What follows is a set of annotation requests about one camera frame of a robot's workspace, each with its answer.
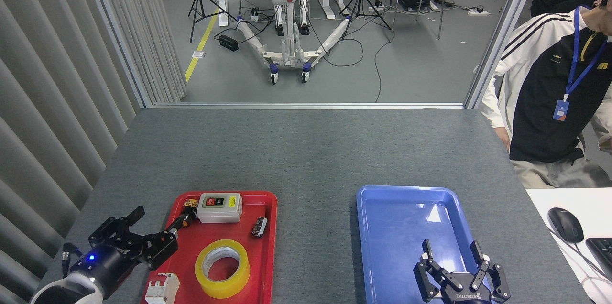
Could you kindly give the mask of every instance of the keyboard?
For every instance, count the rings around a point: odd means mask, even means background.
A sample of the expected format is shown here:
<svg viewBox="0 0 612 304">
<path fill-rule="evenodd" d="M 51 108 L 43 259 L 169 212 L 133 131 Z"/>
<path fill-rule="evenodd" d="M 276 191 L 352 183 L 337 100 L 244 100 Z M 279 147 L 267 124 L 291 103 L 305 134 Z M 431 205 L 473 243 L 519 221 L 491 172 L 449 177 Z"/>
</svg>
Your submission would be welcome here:
<svg viewBox="0 0 612 304">
<path fill-rule="evenodd" d="M 606 278 L 612 281 L 612 237 L 586 239 L 586 245 L 606 273 Z"/>
</svg>

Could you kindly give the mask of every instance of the white medical equipment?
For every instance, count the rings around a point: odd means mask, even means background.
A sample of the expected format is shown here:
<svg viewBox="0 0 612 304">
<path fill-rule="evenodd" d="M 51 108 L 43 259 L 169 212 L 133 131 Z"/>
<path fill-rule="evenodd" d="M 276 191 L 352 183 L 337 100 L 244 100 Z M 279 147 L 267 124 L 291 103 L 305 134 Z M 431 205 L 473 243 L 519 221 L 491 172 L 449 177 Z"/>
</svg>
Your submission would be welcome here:
<svg viewBox="0 0 612 304">
<path fill-rule="evenodd" d="M 295 2 L 300 5 L 300 24 L 295 21 Z M 262 55 L 263 62 L 270 68 L 272 84 L 278 82 L 278 68 L 302 67 L 300 78 L 306 83 L 310 78 L 310 69 L 315 66 L 327 52 L 336 45 L 346 29 L 350 18 L 344 19 L 328 36 L 316 51 L 304 51 L 300 45 L 300 34 L 308 35 L 308 1 L 307 0 L 273 0 L 277 31 L 281 39 L 281 52 L 269 52 L 267 45 L 262 45 L 252 32 L 249 24 L 241 16 L 237 19 L 237 28 L 242 31 L 246 41 Z"/>
</svg>

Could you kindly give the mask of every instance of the gray curtain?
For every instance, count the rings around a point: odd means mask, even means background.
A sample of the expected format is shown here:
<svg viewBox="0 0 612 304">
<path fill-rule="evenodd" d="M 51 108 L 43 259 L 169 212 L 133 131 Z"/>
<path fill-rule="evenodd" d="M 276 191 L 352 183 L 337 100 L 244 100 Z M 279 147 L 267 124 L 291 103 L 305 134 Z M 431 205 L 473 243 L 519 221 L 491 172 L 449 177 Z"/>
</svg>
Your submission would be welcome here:
<svg viewBox="0 0 612 304">
<path fill-rule="evenodd" d="M 184 87 L 160 0 L 0 0 L 0 303 L 33 295 L 139 107 Z"/>
<path fill-rule="evenodd" d="M 134 55 L 139 82 L 156 103 L 180 102 L 186 80 L 178 66 L 162 0 L 103 0 Z"/>
</svg>

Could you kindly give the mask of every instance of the tape roll center hole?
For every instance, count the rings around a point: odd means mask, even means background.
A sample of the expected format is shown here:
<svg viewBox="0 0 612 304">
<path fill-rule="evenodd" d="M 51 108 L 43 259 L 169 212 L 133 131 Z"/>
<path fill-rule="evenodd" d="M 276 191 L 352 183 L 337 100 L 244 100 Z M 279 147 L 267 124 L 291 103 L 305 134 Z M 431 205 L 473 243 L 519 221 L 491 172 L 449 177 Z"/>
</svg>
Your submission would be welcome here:
<svg viewBox="0 0 612 304">
<path fill-rule="evenodd" d="M 223 282 L 236 273 L 240 265 L 238 252 L 231 247 L 219 247 L 205 256 L 202 272 L 213 282 Z"/>
</svg>

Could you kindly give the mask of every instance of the gray table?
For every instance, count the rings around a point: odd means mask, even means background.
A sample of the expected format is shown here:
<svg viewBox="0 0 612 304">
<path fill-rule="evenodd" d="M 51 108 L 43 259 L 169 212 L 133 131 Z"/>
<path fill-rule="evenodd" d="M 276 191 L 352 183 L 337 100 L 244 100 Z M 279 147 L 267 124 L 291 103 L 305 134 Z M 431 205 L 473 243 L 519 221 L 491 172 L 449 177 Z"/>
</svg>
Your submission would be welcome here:
<svg viewBox="0 0 612 304">
<path fill-rule="evenodd" d="M 508 303 L 590 303 L 475 110 L 143 110 L 67 240 L 89 250 L 100 223 L 138 205 L 146 215 L 131 230 L 157 232 L 186 191 L 271 191 L 273 302 L 364 304 L 355 194 L 369 184 L 455 191 L 483 252 L 505 267 Z M 43 283 L 60 269 L 58 257 Z M 107 303 L 136 304 L 146 277 L 139 265 Z"/>
</svg>

